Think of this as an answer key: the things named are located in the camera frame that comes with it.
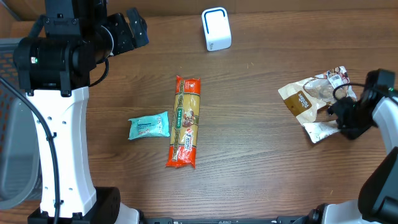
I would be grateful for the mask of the white Pantene tube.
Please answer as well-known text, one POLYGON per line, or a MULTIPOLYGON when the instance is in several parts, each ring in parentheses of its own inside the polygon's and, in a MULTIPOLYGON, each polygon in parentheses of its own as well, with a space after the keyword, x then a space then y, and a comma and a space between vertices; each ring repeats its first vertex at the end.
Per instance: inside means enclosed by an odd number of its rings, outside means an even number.
POLYGON ((336 121, 327 121, 319 123, 304 123, 304 129, 312 143, 316 144, 319 141, 340 132, 336 121))

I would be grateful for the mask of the brown white snack bag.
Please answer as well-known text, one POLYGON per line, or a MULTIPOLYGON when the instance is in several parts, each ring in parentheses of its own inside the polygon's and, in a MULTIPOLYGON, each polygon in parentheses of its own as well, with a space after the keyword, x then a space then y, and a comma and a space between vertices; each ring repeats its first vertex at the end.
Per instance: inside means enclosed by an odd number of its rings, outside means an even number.
POLYGON ((318 110, 329 107, 337 98, 356 100, 344 66, 336 67, 314 77, 289 83, 278 89, 285 105, 300 124, 315 122, 318 110))

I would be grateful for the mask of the red San Remo spaghetti pack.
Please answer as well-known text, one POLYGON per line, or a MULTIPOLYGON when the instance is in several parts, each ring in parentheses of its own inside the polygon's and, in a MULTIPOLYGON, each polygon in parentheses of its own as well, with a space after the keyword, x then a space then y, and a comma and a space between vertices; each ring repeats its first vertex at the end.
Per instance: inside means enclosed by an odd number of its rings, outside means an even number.
POLYGON ((195 167, 201 80, 177 77, 167 167, 195 167))

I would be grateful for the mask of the teal wipes packet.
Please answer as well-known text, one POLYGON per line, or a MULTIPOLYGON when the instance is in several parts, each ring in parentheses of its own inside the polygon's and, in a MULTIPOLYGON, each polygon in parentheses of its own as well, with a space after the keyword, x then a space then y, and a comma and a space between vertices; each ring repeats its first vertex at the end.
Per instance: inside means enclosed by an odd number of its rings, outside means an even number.
POLYGON ((131 127, 128 140, 148 137, 169 137, 169 117, 168 112, 131 118, 131 127))

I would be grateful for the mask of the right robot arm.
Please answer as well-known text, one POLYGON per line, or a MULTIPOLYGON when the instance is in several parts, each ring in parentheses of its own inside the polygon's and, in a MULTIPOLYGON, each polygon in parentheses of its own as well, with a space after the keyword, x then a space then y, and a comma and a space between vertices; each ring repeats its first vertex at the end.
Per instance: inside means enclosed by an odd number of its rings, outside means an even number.
POLYGON ((319 205, 303 223, 397 223, 397 90, 387 90, 372 106, 384 157, 360 188, 358 198, 319 205))

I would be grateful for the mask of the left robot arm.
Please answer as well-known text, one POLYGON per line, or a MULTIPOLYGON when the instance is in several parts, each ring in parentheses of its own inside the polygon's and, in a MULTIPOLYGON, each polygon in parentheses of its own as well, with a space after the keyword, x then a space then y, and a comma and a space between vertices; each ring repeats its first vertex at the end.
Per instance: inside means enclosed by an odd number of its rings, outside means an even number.
POLYGON ((42 171, 41 203, 27 221, 140 224, 140 212, 121 202, 118 188, 93 185, 86 109, 91 71, 147 45, 147 24, 136 8, 108 15, 105 1, 47 0, 45 10, 13 55, 42 171))

